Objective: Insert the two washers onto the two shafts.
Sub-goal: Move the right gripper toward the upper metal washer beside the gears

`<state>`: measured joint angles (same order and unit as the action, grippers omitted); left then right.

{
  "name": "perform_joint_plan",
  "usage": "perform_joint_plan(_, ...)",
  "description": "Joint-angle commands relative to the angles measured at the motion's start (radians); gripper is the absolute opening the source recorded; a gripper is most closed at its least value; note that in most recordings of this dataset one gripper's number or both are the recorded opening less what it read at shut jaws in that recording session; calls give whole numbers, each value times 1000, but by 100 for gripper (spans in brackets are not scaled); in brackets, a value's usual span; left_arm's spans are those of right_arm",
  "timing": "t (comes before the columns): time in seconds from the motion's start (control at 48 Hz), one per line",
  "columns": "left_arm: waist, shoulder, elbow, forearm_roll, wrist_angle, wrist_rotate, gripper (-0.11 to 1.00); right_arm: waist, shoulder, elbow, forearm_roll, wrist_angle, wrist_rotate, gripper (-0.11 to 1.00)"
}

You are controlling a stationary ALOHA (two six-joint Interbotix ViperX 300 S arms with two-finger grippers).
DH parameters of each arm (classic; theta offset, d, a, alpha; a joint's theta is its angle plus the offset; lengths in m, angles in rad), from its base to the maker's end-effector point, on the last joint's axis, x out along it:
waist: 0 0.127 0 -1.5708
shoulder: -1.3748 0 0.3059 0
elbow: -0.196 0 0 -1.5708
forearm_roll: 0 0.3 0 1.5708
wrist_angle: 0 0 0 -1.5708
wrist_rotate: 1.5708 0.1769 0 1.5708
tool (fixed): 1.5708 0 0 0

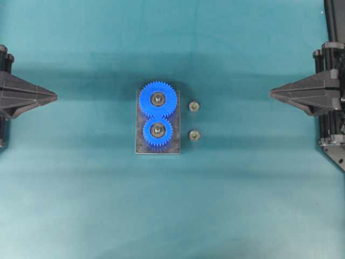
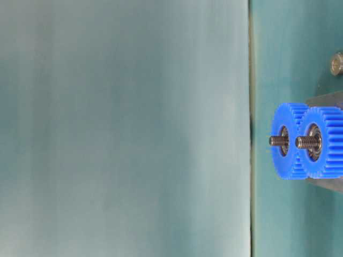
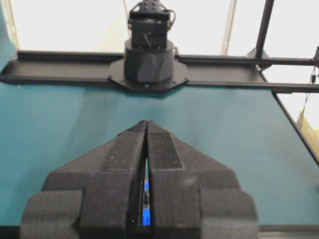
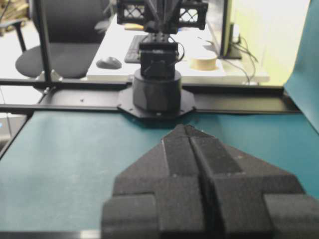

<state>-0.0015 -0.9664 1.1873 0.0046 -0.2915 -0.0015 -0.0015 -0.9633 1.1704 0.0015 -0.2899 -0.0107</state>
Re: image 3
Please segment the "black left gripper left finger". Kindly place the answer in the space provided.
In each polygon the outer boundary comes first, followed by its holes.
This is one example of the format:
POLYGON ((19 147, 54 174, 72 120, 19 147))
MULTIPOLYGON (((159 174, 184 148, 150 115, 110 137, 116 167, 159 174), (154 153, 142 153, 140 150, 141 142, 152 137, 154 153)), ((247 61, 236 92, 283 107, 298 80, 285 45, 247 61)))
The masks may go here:
POLYGON ((139 223, 147 122, 50 172, 30 197, 22 239, 128 239, 139 223))

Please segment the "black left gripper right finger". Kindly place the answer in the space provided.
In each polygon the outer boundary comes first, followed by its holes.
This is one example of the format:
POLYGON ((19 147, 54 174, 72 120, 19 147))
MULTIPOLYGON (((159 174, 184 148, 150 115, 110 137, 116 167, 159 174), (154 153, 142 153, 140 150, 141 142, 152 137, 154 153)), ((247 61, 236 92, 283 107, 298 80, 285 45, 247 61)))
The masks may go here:
POLYGON ((231 168, 152 121, 147 146, 155 238, 258 238, 254 200, 231 168))

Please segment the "black opposite robot arm base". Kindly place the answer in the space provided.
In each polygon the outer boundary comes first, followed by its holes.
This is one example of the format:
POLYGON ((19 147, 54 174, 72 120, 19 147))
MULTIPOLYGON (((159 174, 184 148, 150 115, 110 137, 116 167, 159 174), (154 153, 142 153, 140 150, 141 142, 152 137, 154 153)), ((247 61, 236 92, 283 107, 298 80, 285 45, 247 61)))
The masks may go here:
POLYGON ((175 58, 167 33, 175 21, 173 10, 159 0, 142 0, 129 12, 131 37, 122 60, 110 65, 109 80, 132 92, 167 92, 187 83, 187 66, 175 58))

